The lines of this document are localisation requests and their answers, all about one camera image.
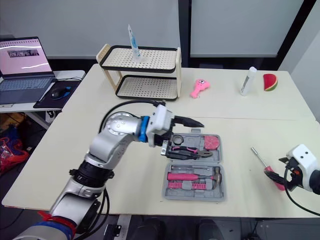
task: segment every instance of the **perforated shelf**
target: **perforated shelf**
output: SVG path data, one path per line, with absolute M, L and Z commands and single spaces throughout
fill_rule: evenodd
M 176 69 L 176 48 L 139 47 L 141 62 L 134 61 L 131 46 L 114 45 L 100 62 L 106 70 L 147 73 L 173 73 Z
M 144 98 L 175 100 L 177 79 L 175 77 L 126 75 L 115 94 L 119 98 Z

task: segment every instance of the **pink hairbrush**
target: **pink hairbrush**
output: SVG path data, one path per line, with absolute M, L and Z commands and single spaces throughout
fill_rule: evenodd
M 198 97 L 198 94 L 200 93 L 200 91 L 203 91 L 209 87 L 210 87 L 210 83 L 208 81 L 203 80 L 203 79 L 197 79 L 195 81 L 194 90 L 192 93 L 190 93 L 190 95 L 191 95 L 191 97 L 196 99 Z

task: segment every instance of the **white wall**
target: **white wall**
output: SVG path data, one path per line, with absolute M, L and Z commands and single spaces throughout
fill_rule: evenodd
M 38 36 L 49 57 L 94 58 L 101 47 L 180 46 L 178 0 L 0 0 L 0 34 Z
M 293 69 L 291 77 L 320 121 L 320 31 Z
M 320 0 L 314 4 L 279 70 L 291 74 L 320 122 Z
M 191 57 L 275 57 L 303 0 L 193 0 Z

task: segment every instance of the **toothpaste tube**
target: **toothpaste tube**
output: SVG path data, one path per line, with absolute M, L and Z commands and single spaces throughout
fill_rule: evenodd
M 139 51 L 139 48 L 138 48 L 138 45 L 137 45 L 137 41 L 136 41 L 135 35 L 131 30 L 130 24 L 128 25 L 128 32 L 129 32 L 129 37 L 130 37 L 130 43 L 131 43 L 131 48 L 132 48 L 133 59 L 136 62 L 141 62 L 140 51 Z

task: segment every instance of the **computer mouse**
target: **computer mouse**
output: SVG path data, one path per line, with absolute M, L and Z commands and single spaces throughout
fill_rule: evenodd
M 70 94 L 71 87 L 59 87 L 51 91 L 51 98 L 54 100 L 62 99 Z

